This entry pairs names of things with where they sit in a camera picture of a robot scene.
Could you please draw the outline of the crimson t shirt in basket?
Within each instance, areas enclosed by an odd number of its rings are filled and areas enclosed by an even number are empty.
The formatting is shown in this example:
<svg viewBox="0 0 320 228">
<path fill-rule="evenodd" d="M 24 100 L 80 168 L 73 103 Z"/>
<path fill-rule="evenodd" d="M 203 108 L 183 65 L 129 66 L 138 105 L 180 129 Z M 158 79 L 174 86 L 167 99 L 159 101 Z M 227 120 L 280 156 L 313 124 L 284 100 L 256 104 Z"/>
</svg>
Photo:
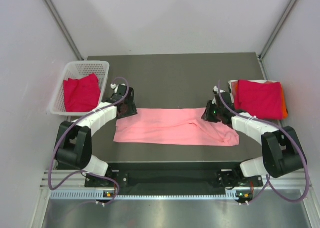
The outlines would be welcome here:
<svg viewBox="0 0 320 228">
<path fill-rule="evenodd" d="M 64 104 L 67 112 L 88 112 L 99 103 L 99 79 L 91 73 L 81 79 L 63 81 Z"/>
</svg>

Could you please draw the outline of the folded orange t shirt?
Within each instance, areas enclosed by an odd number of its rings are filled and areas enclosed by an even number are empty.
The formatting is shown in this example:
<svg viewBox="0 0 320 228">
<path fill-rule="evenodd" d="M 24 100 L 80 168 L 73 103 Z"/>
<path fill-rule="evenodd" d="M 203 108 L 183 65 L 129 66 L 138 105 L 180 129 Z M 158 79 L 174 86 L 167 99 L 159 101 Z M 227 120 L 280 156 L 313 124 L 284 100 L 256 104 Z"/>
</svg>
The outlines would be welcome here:
<svg viewBox="0 0 320 228">
<path fill-rule="evenodd" d="M 288 117 L 288 109 L 285 100 L 285 93 L 281 82 L 276 82 L 276 120 L 283 120 Z"/>
</svg>

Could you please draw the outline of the light pink t shirt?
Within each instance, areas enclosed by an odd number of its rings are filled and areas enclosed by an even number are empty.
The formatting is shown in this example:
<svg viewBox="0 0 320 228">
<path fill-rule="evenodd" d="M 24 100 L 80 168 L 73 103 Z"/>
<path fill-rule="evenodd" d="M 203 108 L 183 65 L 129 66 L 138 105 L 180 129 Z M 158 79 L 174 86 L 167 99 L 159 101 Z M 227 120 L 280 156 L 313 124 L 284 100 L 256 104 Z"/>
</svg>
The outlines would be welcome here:
<svg viewBox="0 0 320 228">
<path fill-rule="evenodd" d="M 114 141 L 173 145 L 236 146 L 238 133 L 222 124 L 204 121 L 205 108 L 138 108 L 137 115 L 116 122 Z"/>
</svg>

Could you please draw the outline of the folded crimson t shirt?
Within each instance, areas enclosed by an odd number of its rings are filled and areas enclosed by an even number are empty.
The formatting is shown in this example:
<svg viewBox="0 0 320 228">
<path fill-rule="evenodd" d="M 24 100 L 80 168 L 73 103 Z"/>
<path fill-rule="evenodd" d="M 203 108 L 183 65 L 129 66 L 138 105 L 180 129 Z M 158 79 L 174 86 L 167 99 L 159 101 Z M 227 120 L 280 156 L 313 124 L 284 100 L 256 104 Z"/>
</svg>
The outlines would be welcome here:
<svg viewBox="0 0 320 228">
<path fill-rule="evenodd" d="M 238 80 L 231 83 L 234 106 L 259 119 L 283 120 L 288 117 L 281 82 Z"/>
</svg>

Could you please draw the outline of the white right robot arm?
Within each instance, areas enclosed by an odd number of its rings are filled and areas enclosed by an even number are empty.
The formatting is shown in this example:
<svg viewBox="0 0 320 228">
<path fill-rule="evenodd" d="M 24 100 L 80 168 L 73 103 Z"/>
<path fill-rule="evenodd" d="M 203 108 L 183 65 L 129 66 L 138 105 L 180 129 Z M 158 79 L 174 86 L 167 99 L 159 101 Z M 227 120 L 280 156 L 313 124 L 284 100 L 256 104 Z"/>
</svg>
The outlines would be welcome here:
<svg viewBox="0 0 320 228">
<path fill-rule="evenodd" d="M 279 178 L 304 168 L 307 160 L 294 128 L 282 128 L 235 109 L 229 92 L 213 93 L 214 99 L 207 102 L 202 119 L 239 131 L 255 140 L 262 148 L 261 157 L 243 161 L 238 166 L 238 170 L 233 173 L 236 184 L 244 186 L 253 176 L 267 174 Z"/>
</svg>

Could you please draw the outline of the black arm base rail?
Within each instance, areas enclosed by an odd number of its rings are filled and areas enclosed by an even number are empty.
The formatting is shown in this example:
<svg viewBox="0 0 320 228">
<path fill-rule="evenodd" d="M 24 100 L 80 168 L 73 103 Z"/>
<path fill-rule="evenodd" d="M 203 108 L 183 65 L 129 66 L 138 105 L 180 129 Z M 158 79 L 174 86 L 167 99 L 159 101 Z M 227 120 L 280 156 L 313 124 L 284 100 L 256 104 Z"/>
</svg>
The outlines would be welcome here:
<svg viewBox="0 0 320 228">
<path fill-rule="evenodd" d="M 222 194 L 227 189 L 252 191 L 261 176 L 242 177 L 239 162 L 113 162 L 106 176 L 120 186 L 121 195 Z"/>
</svg>

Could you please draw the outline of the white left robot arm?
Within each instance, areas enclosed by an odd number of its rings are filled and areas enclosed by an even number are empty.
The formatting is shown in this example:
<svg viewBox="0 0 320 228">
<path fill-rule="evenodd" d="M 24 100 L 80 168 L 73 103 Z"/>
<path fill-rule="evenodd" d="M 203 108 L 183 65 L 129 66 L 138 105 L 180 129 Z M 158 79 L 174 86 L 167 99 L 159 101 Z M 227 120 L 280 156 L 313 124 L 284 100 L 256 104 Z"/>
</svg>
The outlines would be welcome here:
<svg viewBox="0 0 320 228">
<path fill-rule="evenodd" d="M 83 117 L 63 122 L 58 130 L 54 159 L 75 169 L 96 174 L 96 180 L 102 186 L 113 182 L 113 173 L 109 165 L 93 155 L 92 137 L 104 125 L 114 119 L 137 115 L 135 92 L 125 84 L 113 84 L 114 93 L 105 102 Z"/>
</svg>

